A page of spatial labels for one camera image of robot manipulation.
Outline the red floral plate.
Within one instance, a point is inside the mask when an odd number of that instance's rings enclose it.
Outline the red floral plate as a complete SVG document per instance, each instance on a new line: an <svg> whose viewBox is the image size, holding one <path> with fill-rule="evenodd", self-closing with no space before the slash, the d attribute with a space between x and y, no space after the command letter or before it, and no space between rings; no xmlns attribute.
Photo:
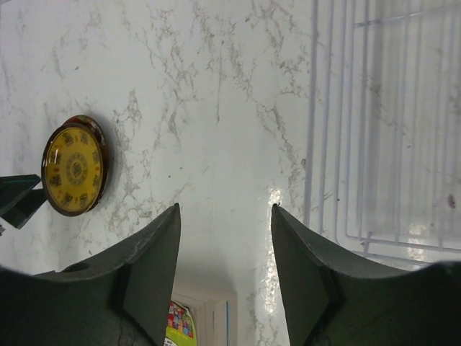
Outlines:
<svg viewBox="0 0 461 346"><path fill-rule="evenodd" d="M93 209L97 206L97 204L102 199L105 188L107 186L107 181L110 176L111 164L110 164L110 150L109 150L108 142L107 142L106 136L100 124L94 118L88 115L74 115L64 122L64 124L68 124L68 123L71 123L71 124L78 123L83 126L86 126L94 134L99 144L99 147L102 151L103 174L102 174L101 188L98 192L97 198L94 201L93 206L91 207L91 209Z"/></svg>

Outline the yellow patterned plate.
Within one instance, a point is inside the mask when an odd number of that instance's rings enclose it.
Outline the yellow patterned plate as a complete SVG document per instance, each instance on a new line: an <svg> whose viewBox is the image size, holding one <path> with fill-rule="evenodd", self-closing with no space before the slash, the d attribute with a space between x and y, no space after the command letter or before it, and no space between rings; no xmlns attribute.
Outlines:
<svg viewBox="0 0 461 346"><path fill-rule="evenodd" d="M60 214L79 216L99 201L107 180L102 137L83 123L64 123L48 139L41 180L48 202Z"/></svg>

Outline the green boxed book stack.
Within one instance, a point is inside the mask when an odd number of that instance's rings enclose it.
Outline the green boxed book stack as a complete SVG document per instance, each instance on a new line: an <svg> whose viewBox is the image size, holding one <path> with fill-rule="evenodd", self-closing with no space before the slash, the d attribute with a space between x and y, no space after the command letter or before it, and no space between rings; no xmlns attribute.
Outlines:
<svg viewBox="0 0 461 346"><path fill-rule="evenodd" d="M165 345L236 345L236 294L203 285L176 282Z"/></svg>

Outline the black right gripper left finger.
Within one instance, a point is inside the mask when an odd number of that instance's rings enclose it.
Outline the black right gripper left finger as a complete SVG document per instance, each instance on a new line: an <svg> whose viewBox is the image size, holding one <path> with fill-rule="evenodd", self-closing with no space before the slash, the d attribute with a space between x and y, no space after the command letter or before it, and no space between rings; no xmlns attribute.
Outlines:
<svg viewBox="0 0 461 346"><path fill-rule="evenodd" d="M162 345L180 241L173 205L60 272L1 269L3 345Z"/></svg>

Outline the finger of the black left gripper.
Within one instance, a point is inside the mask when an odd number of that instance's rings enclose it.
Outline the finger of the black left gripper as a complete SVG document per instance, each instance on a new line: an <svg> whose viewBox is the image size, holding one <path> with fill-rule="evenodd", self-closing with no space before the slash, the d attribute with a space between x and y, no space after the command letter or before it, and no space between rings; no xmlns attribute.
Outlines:
<svg viewBox="0 0 461 346"><path fill-rule="evenodd" d="M1 216L11 210L40 182L36 174L1 177Z"/></svg>
<svg viewBox="0 0 461 346"><path fill-rule="evenodd" d="M43 189L31 190L5 213L5 221L16 229L21 229L45 201Z"/></svg>

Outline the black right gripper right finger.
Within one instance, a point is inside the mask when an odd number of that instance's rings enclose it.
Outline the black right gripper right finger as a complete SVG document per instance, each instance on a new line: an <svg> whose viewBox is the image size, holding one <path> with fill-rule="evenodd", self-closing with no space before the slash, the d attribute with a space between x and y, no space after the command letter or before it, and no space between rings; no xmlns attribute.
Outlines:
<svg viewBox="0 0 461 346"><path fill-rule="evenodd" d="M291 345L458 345L460 263L405 271L365 259L274 205L272 243Z"/></svg>

